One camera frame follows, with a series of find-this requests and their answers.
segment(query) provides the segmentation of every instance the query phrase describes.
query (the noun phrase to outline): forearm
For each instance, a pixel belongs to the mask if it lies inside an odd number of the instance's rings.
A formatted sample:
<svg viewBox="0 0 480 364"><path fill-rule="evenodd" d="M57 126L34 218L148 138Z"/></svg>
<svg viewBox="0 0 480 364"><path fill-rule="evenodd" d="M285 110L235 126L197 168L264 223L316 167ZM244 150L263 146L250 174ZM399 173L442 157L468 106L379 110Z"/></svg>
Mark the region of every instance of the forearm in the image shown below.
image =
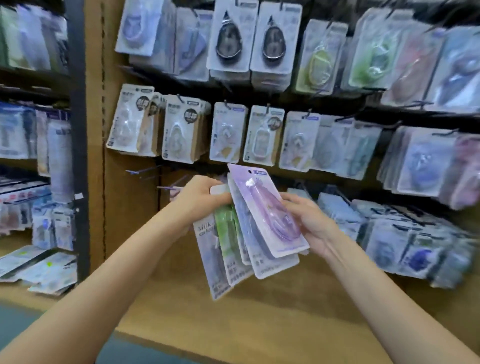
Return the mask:
<svg viewBox="0 0 480 364"><path fill-rule="evenodd" d="M162 210L0 353L0 362L94 363L182 228Z"/></svg>
<svg viewBox="0 0 480 364"><path fill-rule="evenodd" d="M331 244L329 264L395 364L480 363L344 234Z"/></svg>

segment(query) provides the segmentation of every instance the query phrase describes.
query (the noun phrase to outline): hand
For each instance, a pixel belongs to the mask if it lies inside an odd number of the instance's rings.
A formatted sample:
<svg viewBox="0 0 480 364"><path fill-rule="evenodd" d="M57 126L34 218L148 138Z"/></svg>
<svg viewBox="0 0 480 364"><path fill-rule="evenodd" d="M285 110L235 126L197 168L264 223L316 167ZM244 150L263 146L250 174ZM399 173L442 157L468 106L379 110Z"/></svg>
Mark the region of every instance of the hand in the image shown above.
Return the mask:
<svg viewBox="0 0 480 364"><path fill-rule="evenodd" d="M180 213L182 221L190 226L217 208L232 203L230 193L210 194L210 188L219 184L223 183L206 176L194 176L167 207Z"/></svg>
<svg viewBox="0 0 480 364"><path fill-rule="evenodd" d="M295 217L310 244L311 250L330 260L334 254L334 244L342 238L338 225L328 218L315 202L296 194L280 193L283 204Z"/></svg>

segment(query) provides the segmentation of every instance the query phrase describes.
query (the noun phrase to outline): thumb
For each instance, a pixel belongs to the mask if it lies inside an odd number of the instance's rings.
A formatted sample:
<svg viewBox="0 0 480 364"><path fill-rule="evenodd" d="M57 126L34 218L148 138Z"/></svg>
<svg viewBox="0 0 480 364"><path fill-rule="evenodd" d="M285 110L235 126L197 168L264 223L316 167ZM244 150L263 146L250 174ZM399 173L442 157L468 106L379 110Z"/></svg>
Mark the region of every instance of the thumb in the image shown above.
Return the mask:
<svg viewBox="0 0 480 364"><path fill-rule="evenodd" d="M224 194L212 194L210 195L210 201L213 209L233 203L230 192L225 192Z"/></svg>
<svg viewBox="0 0 480 364"><path fill-rule="evenodd" d="M283 206L294 216L297 216L299 218L303 217L307 212L309 207L306 205L299 205L295 204L290 201L282 201Z"/></svg>

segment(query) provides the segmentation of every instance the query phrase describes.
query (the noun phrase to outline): person's right arm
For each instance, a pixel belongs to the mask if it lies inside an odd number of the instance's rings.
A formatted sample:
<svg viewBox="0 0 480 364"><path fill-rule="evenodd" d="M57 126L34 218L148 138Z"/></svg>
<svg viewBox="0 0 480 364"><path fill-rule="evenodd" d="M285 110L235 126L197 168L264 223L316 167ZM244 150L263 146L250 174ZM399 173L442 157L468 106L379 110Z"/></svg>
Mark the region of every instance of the person's right arm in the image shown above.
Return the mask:
<svg viewBox="0 0 480 364"><path fill-rule="evenodd" d="M318 206L282 194L311 250L324 257L395 364L479 364L480 358L409 298Z"/></svg>

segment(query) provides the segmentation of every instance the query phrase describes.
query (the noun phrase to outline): purple correction tape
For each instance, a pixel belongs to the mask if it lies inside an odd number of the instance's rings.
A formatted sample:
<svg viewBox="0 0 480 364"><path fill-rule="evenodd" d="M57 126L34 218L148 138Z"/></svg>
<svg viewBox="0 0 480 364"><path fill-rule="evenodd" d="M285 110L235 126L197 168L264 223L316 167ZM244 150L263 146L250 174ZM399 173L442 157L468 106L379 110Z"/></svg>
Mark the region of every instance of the purple correction tape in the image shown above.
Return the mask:
<svg viewBox="0 0 480 364"><path fill-rule="evenodd" d="M292 242L300 237L300 228L292 215L262 181L249 180L247 187L265 222L280 239Z"/></svg>

